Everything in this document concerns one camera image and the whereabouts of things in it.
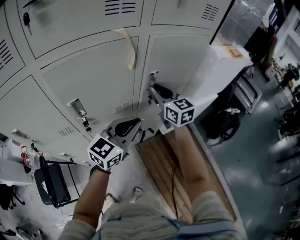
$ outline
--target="red object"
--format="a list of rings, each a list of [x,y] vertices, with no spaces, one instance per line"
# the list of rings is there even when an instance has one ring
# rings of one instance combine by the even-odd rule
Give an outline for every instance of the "red object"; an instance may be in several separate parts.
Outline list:
[[[22,164],[23,166],[26,166],[25,163],[24,163],[24,160],[25,159],[28,159],[28,153],[27,153],[27,150],[26,150],[26,146],[22,146],[21,147],[21,158],[22,158]]]
[[[107,173],[107,174],[111,174],[111,172],[109,171],[105,171],[104,169],[101,169],[101,168],[97,168],[100,172],[103,172],[103,173]]]

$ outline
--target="black cable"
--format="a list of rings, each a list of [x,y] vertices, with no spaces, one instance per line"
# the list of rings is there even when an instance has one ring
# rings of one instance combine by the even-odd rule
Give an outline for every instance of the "black cable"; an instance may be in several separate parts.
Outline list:
[[[173,172],[172,172],[172,201],[175,208],[176,218],[178,218],[178,211],[177,211],[177,206],[176,206],[175,196],[174,196],[174,177],[175,177],[176,168],[177,168],[177,164],[174,163]]]
[[[79,194],[79,192],[78,192],[78,189],[77,189],[77,187],[76,187],[76,184],[75,184],[75,181],[74,181],[73,175],[72,175],[72,173],[71,173],[71,169],[70,169],[70,166],[69,166],[69,164],[67,165],[67,167],[69,168],[69,171],[70,171],[70,174],[71,174],[71,178],[72,178],[72,181],[73,181],[73,183],[74,183],[74,186],[75,186],[75,188],[76,188],[77,194],[78,194],[78,196],[80,197],[80,194]]]
[[[141,139],[140,139],[140,143],[144,140],[145,135],[146,135],[146,130],[143,130],[143,131],[142,131],[142,137],[141,137]]]

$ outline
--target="locker handle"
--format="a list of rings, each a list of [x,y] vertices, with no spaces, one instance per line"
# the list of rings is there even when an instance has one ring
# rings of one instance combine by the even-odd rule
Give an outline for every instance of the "locker handle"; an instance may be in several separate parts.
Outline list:
[[[71,155],[70,155],[70,154],[67,154],[67,153],[65,153],[65,152],[61,153],[61,154],[60,154],[60,156],[64,156],[64,157],[68,157],[68,158],[70,158],[70,157],[71,157]]]
[[[31,1],[29,1],[28,3],[26,3],[24,6],[23,6],[23,8],[26,8],[27,6],[29,6],[30,4],[32,4],[32,3],[34,3],[34,2],[36,2],[37,0],[31,0]]]
[[[87,114],[82,103],[80,102],[80,100],[78,98],[67,103],[67,106],[73,110],[73,112],[77,115],[77,118],[82,118]]]
[[[14,129],[11,133],[14,134],[14,135],[16,135],[16,136],[18,136],[18,137],[24,138],[26,140],[30,140],[31,139],[30,136],[28,136],[27,134],[21,132],[18,129]]]

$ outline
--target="wire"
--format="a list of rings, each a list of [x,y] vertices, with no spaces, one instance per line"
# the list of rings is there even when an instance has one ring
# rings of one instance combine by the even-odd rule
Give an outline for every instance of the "wire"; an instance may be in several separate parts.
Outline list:
[[[175,196],[174,196],[174,177],[175,177],[176,168],[177,168],[177,164],[174,163],[174,167],[173,167],[173,171],[172,171],[172,201],[173,201],[173,205],[175,208],[176,218],[178,218],[178,211],[177,211],[177,206],[176,206]]]
[[[64,217],[63,217],[63,215],[62,215],[62,213],[61,213],[61,208],[60,208],[60,215],[61,215],[61,221],[62,221],[62,223],[64,224],[64,226],[66,225],[66,223],[64,222]]]
[[[28,195],[30,197],[30,201],[31,201],[31,209],[33,210],[33,207],[32,207],[32,198],[30,196],[30,193],[34,193],[36,196],[40,196],[40,194],[37,194],[36,192],[33,192],[33,191],[30,191],[27,187],[23,186],[24,188],[26,188],[27,192],[28,192]]]
[[[77,192],[78,196],[80,197],[80,194],[79,194],[78,189],[77,189],[77,187],[76,187],[76,184],[75,184],[73,175],[72,175],[72,173],[71,173],[70,165],[68,164],[67,167],[69,168],[69,171],[70,171],[70,174],[71,174],[72,181],[73,181],[74,186],[75,186],[75,188],[76,188],[76,192]]]

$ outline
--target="bracelet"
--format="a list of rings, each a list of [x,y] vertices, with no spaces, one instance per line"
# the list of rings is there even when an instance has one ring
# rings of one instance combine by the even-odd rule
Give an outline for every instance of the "bracelet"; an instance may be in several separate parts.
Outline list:
[[[102,168],[97,168],[100,172],[103,172],[103,173],[107,173],[107,174],[111,174],[111,172],[109,172],[109,171],[106,171],[106,170],[104,170],[104,169],[102,169]]]

